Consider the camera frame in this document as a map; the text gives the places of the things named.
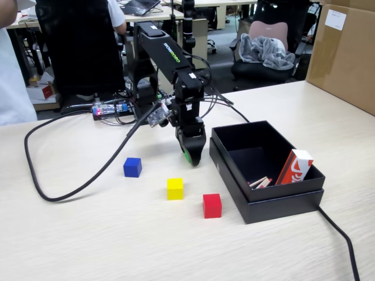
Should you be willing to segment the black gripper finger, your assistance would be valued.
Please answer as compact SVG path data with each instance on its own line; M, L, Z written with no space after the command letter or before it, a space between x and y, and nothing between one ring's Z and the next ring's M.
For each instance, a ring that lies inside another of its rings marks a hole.
M206 135L189 137L184 139L184 145L190 155L193 167L198 166L201 160L202 151L206 143Z
M186 148L185 148L185 145L184 145L184 143L183 143L183 132L182 132L182 130L180 129L180 127L177 127L177 128L175 129L175 136L176 136L176 138L177 138L177 140L178 140L178 142L179 142L180 148L181 148L181 150L182 150L182 152L183 152L183 154L184 154L184 156L185 156L187 162L188 162L188 163L191 163L190 155L189 155L189 153L187 152L187 150L186 150Z

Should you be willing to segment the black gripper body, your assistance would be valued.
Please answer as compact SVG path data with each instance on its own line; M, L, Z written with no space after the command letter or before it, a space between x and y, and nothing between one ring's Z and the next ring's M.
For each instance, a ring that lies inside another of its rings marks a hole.
M205 138L204 123L199 116L201 100L184 102L174 99L171 104L172 126L175 128L177 139Z

